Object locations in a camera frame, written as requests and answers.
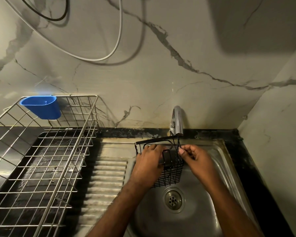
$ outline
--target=cable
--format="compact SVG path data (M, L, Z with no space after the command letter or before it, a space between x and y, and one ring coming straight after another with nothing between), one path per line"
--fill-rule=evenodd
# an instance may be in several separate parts
M35 12L37 15L47 19L47 20L50 20L50 21L61 21L62 19L65 18L65 16L67 15L68 13L68 9L69 9L69 0L66 0L66 7L65 7L65 12L64 14L60 17L60 18L50 18L50 17L47 17L47 16L44 16L43 14L39 13L38 11L36 11L33 7L30 6L30 4L28 4L25 0L22 0L25 5L27 5L28 8L30 8L33 12Z
M57 48L58 50L68 54L68 55L71 55L72 57L75 57L77 59L80 59L80 60L84 60L84 61L90 61L90 62L99 62L99 61L102 61L102 60L105 60L107 58L109 58L110 56L112 56L114 54L114 52L116 51L120 41L121 41L121 36L122 36L122 29L123 29L123 6L122 6L122 0L118 0L119 1L119 5L120 5L120 30L119 30L119 33L118 33L118 38L117 38L117 42L116 42L116 45L113 49L113 51L107 55L106 57L103 57L103 58L100 58L100 59L88 59L88 58L84 58L84 57L80 57L80 56L77 56L77 55L74 55L68 51L65 51L64 49L62 49L61 47L57 46L56 44L54 44L53 42L51 42L49 39L47 39L46 37L44 37L41 33L39 33L30 23L28 23L25 18L17 11L17 9L8 1L8 0L5 0L6 3L12 8L12 10L33 30L35 31L41 38L45 39L45 41L47 41L48 43L50 43L51 45L53 45L55 48Z

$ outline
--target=stainless steel dish rack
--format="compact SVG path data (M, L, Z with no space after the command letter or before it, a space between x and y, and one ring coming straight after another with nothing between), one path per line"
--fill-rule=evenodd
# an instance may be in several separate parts
M96 95L57 96L41 120L18 100L0 116L0 236L56 236L99 129Z

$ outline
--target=black wire basket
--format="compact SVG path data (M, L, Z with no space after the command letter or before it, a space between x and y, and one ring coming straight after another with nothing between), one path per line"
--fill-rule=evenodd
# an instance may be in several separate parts
M164 169L153 187L178 183L183 169L183 160L178 154L179 148L181 147L180 138L174 135L135 142L136 155L141 153L147 144L164 145L167 147L167 149L162 152L162 158L159 160L159 164L163 165Z

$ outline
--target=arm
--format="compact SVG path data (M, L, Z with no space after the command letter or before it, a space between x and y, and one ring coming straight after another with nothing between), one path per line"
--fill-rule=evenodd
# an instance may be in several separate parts
M195 145L184 145L179 154L211 196L224 236L263 236L230 195L205 150Z
M137 155L129 181L87 237L123 236L137 205L161 175L163 166L158 162L163 150L161 145L151 145Z

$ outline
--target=black cable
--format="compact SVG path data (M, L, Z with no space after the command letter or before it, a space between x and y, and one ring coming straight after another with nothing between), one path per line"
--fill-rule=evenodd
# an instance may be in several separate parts
M50 18L50 17L47 17L47 16L44 16L43 14L40 14L38 11L36 11L35 9L33 9L25 0L22 0L24 3L25 3L25 5L27 5L28 6L28 8L30 8L33 12L35 12L37 15L40 15L41 17L43 17L43 18L45 18L45 19L47 19L47 20L49 20L49 21L61 21L62 19L64 19L65 18L65 16L67 15L67 13L68 13L68 9L69 9L69 0L66 0L66 7L65 7L65 12L64 12L64 14L61 16L61 17L59 17L59 18Z

